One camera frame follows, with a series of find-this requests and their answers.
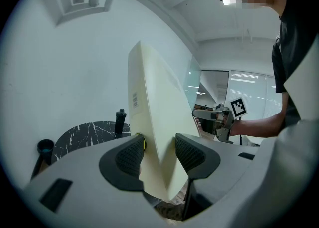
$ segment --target cream board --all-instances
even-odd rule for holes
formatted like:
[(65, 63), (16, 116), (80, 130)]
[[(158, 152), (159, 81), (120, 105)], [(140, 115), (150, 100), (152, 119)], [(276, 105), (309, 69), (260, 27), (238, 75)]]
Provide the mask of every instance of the cream board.
[(131, 135), (144, 135), (147, 148), (141, 163), (144, 190), (171, 200), (188, 179), (175, 154), (175, 134), (199, 136), (183, 88), (164, 59), (141, 42), (128, 64)]

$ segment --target barcode label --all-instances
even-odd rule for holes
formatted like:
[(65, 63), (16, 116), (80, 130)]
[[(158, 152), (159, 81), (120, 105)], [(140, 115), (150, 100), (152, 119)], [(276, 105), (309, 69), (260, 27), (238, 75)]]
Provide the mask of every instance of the barcode label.
[(138, 93), (133, 93), (133, 108), (138, 106)]

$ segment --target hand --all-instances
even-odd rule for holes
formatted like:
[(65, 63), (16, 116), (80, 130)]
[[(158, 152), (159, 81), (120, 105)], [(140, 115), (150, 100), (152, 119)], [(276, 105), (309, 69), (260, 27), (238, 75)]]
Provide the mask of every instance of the hand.
[(200, 123), (199, 119), (196, 118), (195, 120), (196, 120), (198, 129), (199, 129), (199, 134), (200, 134), (200, 136), (201, 136), (202, 138), (205, 138), (205, 139), (208, 139), (208, 140), (214, 140), (215, 135), (212, 135), (212, 134), (210, 134), (210, 133), (208, 133), (208, 132), (205, 132), (205, 131), (203, 130), (203, 127), (201, 126), (201, 123)]

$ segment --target black cup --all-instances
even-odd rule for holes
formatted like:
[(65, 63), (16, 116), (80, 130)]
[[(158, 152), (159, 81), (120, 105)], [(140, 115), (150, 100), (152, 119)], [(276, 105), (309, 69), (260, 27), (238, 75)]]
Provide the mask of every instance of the black cup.
[(51, 156), (54, 148), (54, 143), (50, 139), (44, 139), (38, 143), (38, 152), (42, 156), (47, 165), (51, 165)]

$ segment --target man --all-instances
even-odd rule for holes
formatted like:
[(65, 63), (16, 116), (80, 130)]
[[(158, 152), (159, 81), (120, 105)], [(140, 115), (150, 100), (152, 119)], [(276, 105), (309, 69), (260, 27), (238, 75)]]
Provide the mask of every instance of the man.
[(308, 0), (244, 1), (270, 7), (279, 15), (280, 34), (273, 46), (272, 62), (276, 92), (282, 93), (282, 110), (267, 119), (235, 121), (231, 136), (240, 134), (255, 137), (277, 136), (283, 128), (296, 124), (300, 120), (297, 109), (283, 84), (311, 47), (317, 33), (318, 19), (316, 19), (315, 10), (312, 9), (314, 5)]

